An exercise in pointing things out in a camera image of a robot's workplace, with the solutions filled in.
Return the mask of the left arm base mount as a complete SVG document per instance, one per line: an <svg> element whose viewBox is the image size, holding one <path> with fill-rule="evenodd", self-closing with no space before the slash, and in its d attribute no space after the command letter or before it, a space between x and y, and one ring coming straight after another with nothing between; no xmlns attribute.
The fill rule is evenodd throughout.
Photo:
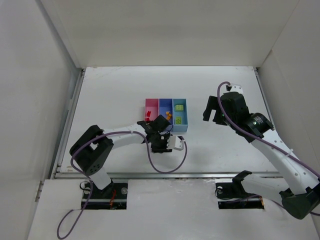
<svg viewBox="0 0 320 240"><path fill-rule="evenodd" d="M126 210L128 183L112 183L107 189L100 190L95 184L92 185L91 197L85 210Z"/></svg>

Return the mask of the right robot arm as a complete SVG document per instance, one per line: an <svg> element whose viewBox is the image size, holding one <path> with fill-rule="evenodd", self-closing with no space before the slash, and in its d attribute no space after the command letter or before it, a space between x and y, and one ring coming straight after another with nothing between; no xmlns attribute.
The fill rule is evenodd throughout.
<svg viewBox="0 0 320 240"><path fill-rule="evenodd" d="M232 178L227 192L233 198L259 195L276 202L302 220L320 204L320 175L301 162L281 140L272 123L261 113L250 113L244 96L236 91L209 96L203 120L229 126L259 150L277 169L281 179L259 177L244 170Z"/></svg>

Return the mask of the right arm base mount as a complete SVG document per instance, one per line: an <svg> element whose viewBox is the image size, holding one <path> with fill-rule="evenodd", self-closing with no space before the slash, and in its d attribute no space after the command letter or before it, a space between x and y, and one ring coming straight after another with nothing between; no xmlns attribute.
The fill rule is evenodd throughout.
<svg viewBox="0 0 320 240"><path fill-rule="evenodd" d="M244 170L229 182L215 184L214 195L218 199L217 205L220 210L265 209L262 197L245 192L241 185L245 177L251 175L252 172Z"/></svg>

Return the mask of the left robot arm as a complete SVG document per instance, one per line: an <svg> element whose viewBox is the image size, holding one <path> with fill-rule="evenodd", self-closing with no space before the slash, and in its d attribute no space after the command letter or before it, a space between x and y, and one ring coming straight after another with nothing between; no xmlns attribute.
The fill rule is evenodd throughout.
<svg viewBox="0 0 320 240"><path fill-rule="evenodd" d="M112 150L132 144L148 144L152 153L171 153L168 148L170 133L164 131L170 122L163 116L155 120L137 123L104 131L98 125L90 126L70 148L69 154L79 169L91 179L101 191L113 184L104 164Z"/></svg>

